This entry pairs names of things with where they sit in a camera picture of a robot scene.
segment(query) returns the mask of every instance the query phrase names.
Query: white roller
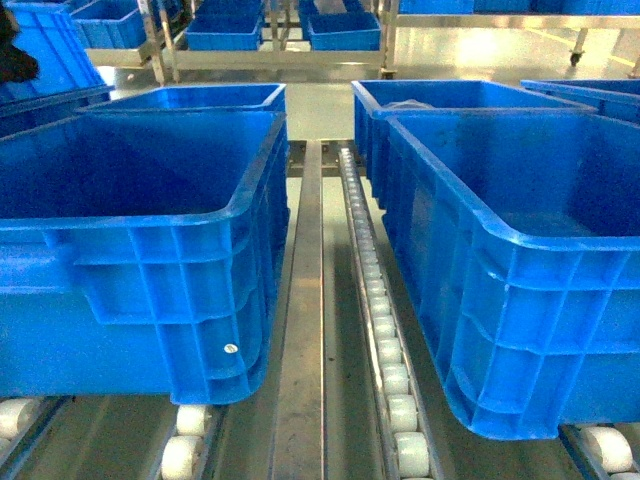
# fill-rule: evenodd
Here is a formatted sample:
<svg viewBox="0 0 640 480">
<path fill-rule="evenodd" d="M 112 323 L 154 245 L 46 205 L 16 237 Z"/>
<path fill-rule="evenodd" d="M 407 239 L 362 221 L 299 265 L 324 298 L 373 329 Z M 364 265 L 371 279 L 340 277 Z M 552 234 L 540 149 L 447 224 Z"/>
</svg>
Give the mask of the white roller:
<svg viewBox="0 0 640 480">
<path fill-rule="evenodd" d="M 581 430 L 587 448 L 607 473 L 631 470 L 633 454 L 624 435 L 611 427 L 587 427 Z"/>
<path fill-rule="evenodd" d="M 398 449 L 400 476 L 426 477 L 429 475 L 429 447 L 424 435 L 419 432 L 395 434 Z"/>
<path fill-rule="evenodd" d="M 206 405 L 181 405 L 176 420 L 178 435 L 204 437 L 210 420 L 211 412 Z"/>
<path fill-rule="evenodd" d="M 374 317 L 391 314 L 391 303 L 386 295 L 372 296 L 369 298 L 371 314 Z"/>
<path fill-rule="evenodd" d="M 397 338 L 382 338 L 377 341 L 380 365 L 402 363 L 402 348 Z"/>
<path fill-rule="evenodd" d="M 364 240 L 367 238 L 373 238 L 373 234 L 368 228 L 361 227 L 356 230 L 356 237 L 358 237 L 359 240 Z"/>
<path fill-rule="evenodd" d="M 407 395 L 409 393 L 409 372 L 402 363 L 382 367 L 382 383 L 387 395 Z"/>
<path fill-rule="evenodd" d="M 396 336 L 396 323 L 391 315 L 373 318 L 373 335 L 376 340 L 393 338 Z"/>
<path fill-rule="evenodd" d="M 640 480 L 640 473 L 616 473 L 611 475 L 611 480 Z"/>
<path fill-rule="evenodd" d="M 365 280 L 382 278 L 382 271 L 380 270 L 380 265 L 372 265 L 370 263 L 366 263 L 362 265 L 362 271 L 364 272 Z"/>
<path fill-rule="evenodd" d="M 376 252 L 371 252 L 371 251 L 362 251 L 360 252 L 360 260 L 362 260 L 362 263 L 367 263 L 369 265 L 377 265 L 378 264 L 378 256 L 376 255 Z"/>
<path fill-rule="evenodd" d="M 384 280 L 382 280 L 381 278 L 366 280 L 365 286 L 367 287 L 367 293 L 369 295 L 384 294 L 387 291 Z"/>
<path fill-rule="evenodd" d="M 391 431 L 415 432 L 418 429 L 418 409 L 411 395 L 389 395 L 389 418 Z"/>
<path fill-rule="evenodd" d="M 201 453 L 200 437 L 171 437 L 162 454 L 162 479 L 191 480 Z"/>
<path fill-rule="evenodd" d="M 375 250 L 376 246 L 373 243 L 373 238 L 372 237 L 366 237 L 366 238 L 359 238 L 358 239 L 358 247 L 362 248 L 362 249 L 367 249 L 367 250 Z"/>
<path fill-rule="evenodd" d="M 31 421 L 40 400 L 13 398 L 0 403 L 0 437 L 11 440 Z"/>
</svg>

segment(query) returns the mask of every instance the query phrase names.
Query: stainless steel frame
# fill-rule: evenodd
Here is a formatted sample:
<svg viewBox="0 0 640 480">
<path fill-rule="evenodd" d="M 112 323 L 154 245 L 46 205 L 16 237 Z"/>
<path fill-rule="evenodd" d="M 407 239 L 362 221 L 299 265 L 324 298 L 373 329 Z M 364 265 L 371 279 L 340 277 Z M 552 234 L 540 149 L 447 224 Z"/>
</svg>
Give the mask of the stainless steel frame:
<svg viewBox="0 0 640 480">
<path fill-rule="evenodd" d="M 377 52 L 292 52 L 286 51 L 291 22 L 291 2 L 271 1 L 268 11 L 272 50 L 256 52 L 192 52 L 184 48 L 184 34 L 173 40 L 170 25 L 163 20 L 163 31 L 154 36 L 148 0 L 138 0 L 145 18 L 147 42 L 138 49 L 88 50 L 95 65 L 121 68 L 154 69 L 156 80 L 165 83 L 165 63 L 171 64 L 173 80 L 180 81 L 180 70 L 320 70 L 327 67 L 364 66 L 378 70 L 382 78 L 391 78 L 396 72 L 395 48 L 398 28 L 579 28 L 576 46 L 571 51 L 571 64 L 577 65 L 584 54 L 583 47 L 589 28 L 640 29 L 640 16 L 572 16 L 572 15 L 403 15 L 399 14 L 400 0 L 380 2 L 371 0 L 371 10 L 378 14 L 382 35 Z M 629 77 L 637 78 L 640 57 Z"/>
</svg>

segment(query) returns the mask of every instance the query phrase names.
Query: dark object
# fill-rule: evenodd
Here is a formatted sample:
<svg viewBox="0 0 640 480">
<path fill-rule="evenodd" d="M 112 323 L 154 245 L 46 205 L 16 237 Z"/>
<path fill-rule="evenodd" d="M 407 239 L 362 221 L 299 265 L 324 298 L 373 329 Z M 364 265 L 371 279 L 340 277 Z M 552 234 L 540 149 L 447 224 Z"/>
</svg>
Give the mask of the dark object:
<svg viewBox="0 0 640 480">
<path fill-rule="evenodd" d="M 572 53 L 571 59 L 569 60 L 571 62 L 571 66 L 575 67 L 578 65 L 578 63 L 580 63 L 580 59 L 582 59 L 582 53 Z"/>
<path fill-rule="evenodd" d="M 0 2 L 0 48 L 11 43 L 16 36 L 16 31 L 7 16 L 7 11 Z"/>
<path fill-rule="evenodd" d="M 39 72 L 38 62 L 11 43 L 0 50 L 0 83 L 34 80 Z"/>
<path fill-rule="evenodd" d="M 0 84 L 33 80 L 40 71 L 33 57 L 11 44 L 16 34 L 7 11 L 0 4 Z"/>
</svg>

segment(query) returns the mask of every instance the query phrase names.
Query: metal channel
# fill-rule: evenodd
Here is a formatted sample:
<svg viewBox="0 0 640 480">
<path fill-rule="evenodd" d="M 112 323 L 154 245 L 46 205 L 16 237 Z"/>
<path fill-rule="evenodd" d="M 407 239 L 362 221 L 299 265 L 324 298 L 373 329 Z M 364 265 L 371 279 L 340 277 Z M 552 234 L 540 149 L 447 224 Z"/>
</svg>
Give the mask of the metal channel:
<svg viewBox="0 0 640 480">
<path fill-rule="evenodd" d="M 393 21 L 385 16 L 386 22 Z M 590 15 L 398 15 L 410 28 L 640 28 L 640 16 Z"/>
<path fill-rule="evenodd" d="M 11 442 L 0 456 L 0 478 L 16 477 L 20 469 L 51 428 L 53 420 L 71 403 L 71 397 L 48 397 L 38 408 L 34 419 Z"/>
<path fill-rule="evenodd" d="M 326 478 L 323 296 L 322 145 L 311 141 L 293 247 L 272 479 Z"/>
<path fill-rule="evenodd" d="M 349 235 L 351 238 L 351 245 L 353 248 L 353 258 L 356 266 L 355 270 L 356 270 L 356 275 L 358 279 L 358 296 L 360 299 L 361 313 L 364 317 L 365 337 L 367 339 L 367 344 L 369 347 L 369 360 L 371 364 L 371 372 L 372 372 L 372 375 L 374 376 L 373 384 L 375 388 L 375 400 L 376 400 L 376 405 L 378 410 L 381 447 L 382 447 L 384 466 L 386 470 L 385 474 L 387 478 L 395 480 L 400 478 L 400 472 L 398 469 L 398 458 L 395 452 L 393 434 L 390 426 L 389 412 L 387 409 L 386 397 L 383 389 L 382 372 L 380 369 L 380 364 L 378 362 L 378 353 L 376 349 L 376 341 L 375 341 L 374 327 L 373 327 L 373 315 L 371 312 L 371 308 L 369 306 L 369 298 L 368 298 L 367 288 L 365 284 L 363 262 L 360 255 L 357 237 L 356 237 L 354 212 L 353 212 L 351 198 L 349 196 L 350 186 L 355 185 L 361 194 L 363 208 L 366 212 L 368 228 L 371 232 L 371 237 L 374 245 L 377 244 L 377 239 L 376 239 L 376 234 L 373 227 L 373 222 L 371 220 L 369 207 L 367 205 L 367 201 L 364 196 L 364 189 L 362 188 L 362 183 L 360 181 L 360 178 L 359 176 L 357 176 L 356 182 L 349 183 L 348 181 L 349 180 L 348 173 L 347 173 L 348 165 L 350 165 L 352 169 L 355 169 L 355 166 L 356 166 L 353 155 L 348 148 L 343 148 L 340 152 L 339 157 L 340 157 L 340 173 L 342 177 L 342 185 L 343 185 L 343 191 L 344 191 L 344 200 L 345 200 L 346 210 L 347 210 L 347 221 L 349 224 Z M 422 400 L 422 395 L 419 390 L 418 383 L 416 381 L 413 364 L 411 362 L 411 358 L 408 356 L 408 353 L 407 353 L 408 352 L 407 342 L 402 332 L 402 327 L 398 322 L 396 308 L 393 302 L 393 298 L 390 294 L 389 280 L 386 275 L 384 266 L 380 262 L 378 262 L 378 265 L 380 266 L 382 279 L 384 280 L 387 296 L 391 306 L 391 316 L 393 317 L 393 320 L 395 323 L 396 335 L 400 342 L 400 346 L 402 348 L 403 362 L 406 365 L 407 370 L 409 372 L 409 388 L 410 388 L 410 392 L 413 394 L 413 397 L 416 401 L 416 407 L 418 410 L 418 430 L 424 434 L 429 447 L 430 477 L 433 478 L 434 480 L 444 480 L 445 479 L 444 470 L 440 464 L 438 453 L 435 449 L 434 436 L 433 436 L 431 427 L 429 425 L 429 420 L 427 418 L 426 409 Z"/>
</svg>

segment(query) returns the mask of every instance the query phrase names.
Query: crate rim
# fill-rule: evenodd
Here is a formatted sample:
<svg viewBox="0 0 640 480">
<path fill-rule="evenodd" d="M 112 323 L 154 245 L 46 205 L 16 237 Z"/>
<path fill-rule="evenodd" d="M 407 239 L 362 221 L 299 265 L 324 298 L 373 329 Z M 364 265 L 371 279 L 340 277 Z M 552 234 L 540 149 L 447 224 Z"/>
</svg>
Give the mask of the crate rim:
<svg viewBox="0 0 640 480">
<path fill-rule="evenodd" d="M 343 32 L 323 32 L 323 33 L 317 33 L 314 29 L 313 29 L 313 20 L 315 20 L 318 17 L 344 17 L 344 16 L 352 16 L 352 17 L 367 17 L 367 18 L 372 18 L 377 27 L 373 27 L 373 28 L 365 28 L 362 30 L 345 30 Z M 381 31 L 381 26 L 380 26 L 380 20 L 378 20 L 378 17 L 376 17 L 373 13 L 371 12 L 347 12 L 347 13 L 333 13 L 333 14 L 327 14 L 327 15 L 309 15 L 309 33 L 316 35 L 316 36 L 325 36 L 325 35 L 331 35 L 331 36 L 336 36 L 336 35 L 353 35 L 354 33 L 369 33 L 369 32 L 379 32 Z"/>
<path fill-rule="evenodd" d="M 248 35 L 255 35 L 256 33 L 258 33 L 258 30 L 262 30 L 262 19 L 260 18 L 260 15 L 256 16 L 256 23 L 253 26 L 253 30 L 250 32 L 194 32 L 191 31 L 190 28 L 191 26 L 196 23 L 199 19 L 206 19 L 209 17 L 213 17 L 213 18 L 217 18 L 217 17 L 247 17 L 247 18 L 252 18 L 254 15 L 212 15 L 212 14 L 202 14 L 202 15 L 198 15 L 196 16 L 193 21 L 191 23 L 189 23 L 189 26 L 187 27 L 187 29 L 185 30 L 186 33 L 188 33 L 189 35 L 207 35 L 207 36 L 212 36 L 212 35 L 225 35 L 225 36 L 237 36 L 237 35 L 242 35 L 242 36 L 248 36 Z"/>
<path fill-rule="evenodd" d="M 598 100 L 608 100 L 613 102 L 624 101 L 624 103 L 640 106 L 640 94 L 634 95 L 632 93 L 600 90 L 599 88 L 595 88 L 595 87 L 584 87 L 582 85 L 570 85 L 570 82 L 573 82 L 573 81 L 583 82 L 585 80 L 522 80 L 522 82 L 520 83 L 524 88 L 534 89 L 532 93 L 538 93 L 538 91 L 542 89 L 549 92 L 569 93 L 574 95 L 585 93 L 585 94 L 588 94 L 589 98 L 595 98 Z M 603 82 L 603 83 L 604 82 L 634 82 L 640 85 L 640 79 L 630 79 L 630 80 L 621 80 L 621 79 L 591 80 L 589 79 L 589 81 Z"/>
<path fill-rule="evenodd" d="M 53 217 L 53 218 L 11 218 L 0 219 L 0 230 L 19 231 L 19 230 L 42 230 L 42 229 L 59 229 L 72 230 L 82 228 L 134 228 L 134 227 L 165 227 L 165 226 L 197 226 L 206 225 L 213 221 L 226 220 L 237 217 L 247 211 L 251 207 L 252 193 L 258 187 L 260 178 L 267 167 L 267 160 L 272 151 L 278 134 L 282 128 L 286 128 L 286 116 L 283 113 L 276 112 L 211 112 L 206 115 L 233 115 L 233 114 L 250 114 L 255 116 L 269 116 L 273 118 L 269 131 L 262 139 L 260 148 L 256 153 L 259 161 L 251 162 L 245 172 L 238 181 L 238 185 L 231 195 L 227 205 L 219 210 L 198 214 L 179 214 L 179 215 L 147 215 L 147 216 L 125 216 L 114 215 L 104 217 Z M 72 123 L 83 118 L 82 116 L 73 116 L 59 120 L 57 122 L 42 125 L 31 130 L 9 135 L 0 140 L 0 142 L 8 142 L 21 137 L 28 137 L 39 130 L 57 128 L 61 125 Z"/>
<path fill-rule="evenodd" d="M 255 88 L 259 87 L 275 87 L 274 91 L 265 98 L 265 100 L 256 105 L 243 105 L 241 111 L 252 111 L 259 110 L 264 108 L 265 106 L 273 103 L 278 95 L 285 91 L 287 84 L 286 83 L 259 83 L 259 84 L 247 84 L 247 83 L 229 83 L 224 85 L 180 85 L 180 86 L 171 86 L 171 87 L 159 87 L 151 90 L 147 90 L 138 95 L 133 95 L 130 97 L 119 98 L 117 100 L 112 100 L 109 102 L 110 104 L 118 103 L 120 101 L 129 100 L 131 98 L 141 97 L 143 95 L 153 94 L 155 92 L 159 92 L 162 90 L 181 90 L 181 89 L 189 89 L 189 88 L 198 88 L 198 89 L 215 89 L 215 88 L 225 88 L 225 87 L 246 87 L 246 88 Z M 224 110 L 233 110 L 237 111 L 237 106 L 211 106 L 211 107 L 179 107 L 179 108 L 109 108 L 109 110 L 101 111 L 99 109 L 100 105 L 90 105 L 88 107 L 79 108 L 77 112 L 80 113 L 95 113 L 95 114 L 108 114 L 108 113 L 136 113 L 136 114 L 153 114 L 153 115 L 167 115 L 175 112 L 210 112 L 210 111 L 224 111 Z"/>
<path fill-rule="evenodd" d="M 449 113 L 451 112 L 442 112 L 442 115 L 447 115 Z M 539 118 L 539 115 L 536 112 L 508 112 L 505 116 L 508 116 L 509 113 L 512 115 L 527 115 Z M 622 128 L 640 130 L 640 125 L 635 125 L 633 123 L 614 118 L 562 110 L 556 110 L 556 113 L 564 116 L 582 117 L 586 121 L 591 122 L 617 123 Z M 482 114 L 479 112 L 478 116 L 491 118 L 494 115 L 489 113 Z M 396 130 L 409 143 L 411 150 L 420 156 L 422 161 L 427 162 L 427 164 L 433 169 L 434 173 L 446 184 L 460 202 L 473 212 L 478 223 L 487 233 L 522 248 L 554 252 L 633 252 L 640 248 L 640 236 L 545 237 L 522 233 L 511 227 L 402 124 L 403 119 L 407 118 L 424 119 L 426 117 L 424 115 L 405 115 L 403 117 L 392 116 L 388 118 L 387 121 L 389 122 L 390 127 Z"/>
<path fill-rule="evenodd" d="M 391 108 L 387 108 L 387 107 L 383 107 L 382 105 L 380 105 L 380 103 L 378 103 L 378 101 L 375 99 L 375 97 L 367 90 L 366 86 L 367 85 L 372 85 L 372 84 L 389 84 L 391 82 L 389 82 L 389 80 L 358 80 L 358 81 L 353 81 L 351 82 L 351 87 L 353 89 L 354 94 L 362 101 L 365 109 L 367 110 L 368 113 L 370 113 L 371 115 L 373 115 L 373 118 L 375 119 L 384 119 L 387 118 L 389 115 L 393 115 L 395 112 L 397 112 L 397 110 L 391 109 Z M 446 80 L 446 79 L 434 79 L 434 80 L 393 80 L 393 84 L 427 84 L 427 83 L 432 83 L 432 84 L 438 84 L 438 83 L 458 83 L 458 84 L 470 84 L 470 83 L 477 83 L 477 84 L 486 84 L 486 85 L 494 85 L 497 87 L 501 87 L 501 88 L 506 88 L 509 90 L 514 90 L 516 92 L 520 92 L 520 93 L 526 93 L 528 94 L 533 94 L 536 97 L 539 98 L 544 98 L 545 100 L 549 100 L 549 96 L 548 95 L 544 95 L 540 92 L 534 92 L 534 91 L 529 91 L 529 90 L 525 90 L 522 88 L 517 88 L 517 87 L 512 87 L 510 85 L 504 85 L 501 83 L 497 83 L 497 82 L 491 82 L 491 81 L 487 81 L 487 80 Z M 545 110 L 553 110 L 553 111 L 558 111 L 558 110 L 562 110 L 562 109 L 576 109 L 576 110 L 583 110 L 583 111 L 592 111 L 595 112 L 596 108 L 594 107 L 590 107 L 589 105 L 583 105 L 582 103 L 579 102 L 573 102 L 571 100 L 564 100 L 564 99 L 560 99 L 560 98 L 554 98 L 554 100 L 558 100 L 559 104 L 565 104 L 566 107 L 563 107 L 561 105 L 558 105 L 557 107 L 479 107 L 479 108 L 475 108 L 475 107 L 467 107 L 467 108 L 434 108 L 433 110 L 430 110 L 431 113 L 434 112 L 442 112 L 442 111 L 455 111 L 455 112 L 464 112 L 466 113 L 471 113 L 471 112 L 486 112 L 486 111 L 492 111 L 492 112 L 496 112 L 496 111 L 502 111 L 502 110 L 507 110 L 509 112 L 517 112 L 517 111 L 523 111 L 523 110 L 531 110 L 531 109 L 535 109 L 537 112 L 540 111 L 545 111 Z M 403 114 L 411 114 L 411 113 L 424 113 L 424 110 L 418 110 L 418 109 L 406 109 L 402 111 Z"/>
<path fill-rule="evenodd" d="M 17 102 L 0 105 L 0 118 L 24 113 L 31 110 L 39 110 L 58 103 L 73 101 L 87 96 L 100 95 L 101 93 L 109 93 L 115 90 L 111 85 L 103 85 L 98 87 L 81 88 L 63 93 L 56 93 L 45 97 L 27 98 Z"/>
<path fill-rule="evenodd" d="M 76 18 L 76 14 L 82 12 L 86 8 L 91 7 L 91 6 L 95 5 L 96 3 L 109 2 L 109 1 L 112 1 L 112 0 L 93 0 L 92 2 L 87 3 L 85 6 L 80 7 L 79 9 L 74 10 L 73 12 L 71 12 L 70 13 L 71 18 L 73 19 L 74 22 L 80 22 L 80 23 L 101 22 L 101 23 L 107 23 L 107 24 L 114 24 L 114 23 L 124 22 L 125 20 L 129 20 L 136 13 L 140 13 L 140 10 L 138 10 L 137 8 L 134 8 L 129 13 L 127 13 L 123 17 L 121 17 L 119 19 L 116 19 L 116 20 L 114 20 L 114 19 L 103 19 L 103 18 Z"/>
</svg>

